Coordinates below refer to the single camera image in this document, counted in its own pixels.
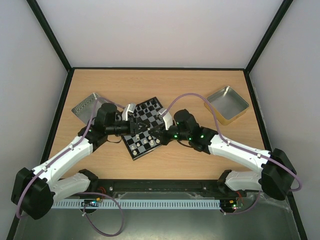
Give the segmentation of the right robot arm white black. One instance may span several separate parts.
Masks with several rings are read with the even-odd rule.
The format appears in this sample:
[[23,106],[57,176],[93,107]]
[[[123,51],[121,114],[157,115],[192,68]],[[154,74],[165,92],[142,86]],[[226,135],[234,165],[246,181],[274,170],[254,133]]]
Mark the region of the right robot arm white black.
[[253,190],[283,201],[289,193],[297,172],[283,150],[261,150],[232,141],[216,130],[200,126],[186,109],[177,111],[174,116],[166,113],[163,121],[149,130],[149,134],[162,145],[187,141],[198,152],[224,157],[249,169],[246,172],[224,171],[222,181],[218,183],[218,191],[222,195]]

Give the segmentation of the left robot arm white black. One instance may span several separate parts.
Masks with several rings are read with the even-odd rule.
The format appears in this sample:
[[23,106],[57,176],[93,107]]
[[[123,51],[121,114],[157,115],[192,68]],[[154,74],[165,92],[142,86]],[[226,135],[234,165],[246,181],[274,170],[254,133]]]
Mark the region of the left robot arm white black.
[[103,103],[94,107],[87,125],[72,142],[54,157],[33,169],[22,168],[15,176],[11,201],[16,204],[15,215],[22,219],[22,212],[37,220],[52,208],[55,202],[71,195],[84,192],[91,184],[91,178],[79,172],[61,177],[76,163],[89,156],[103,145],[110,135],[130,136],[149,128],[134,117],[135,104],[128,104],[118,119],[119,111],[114,103]]

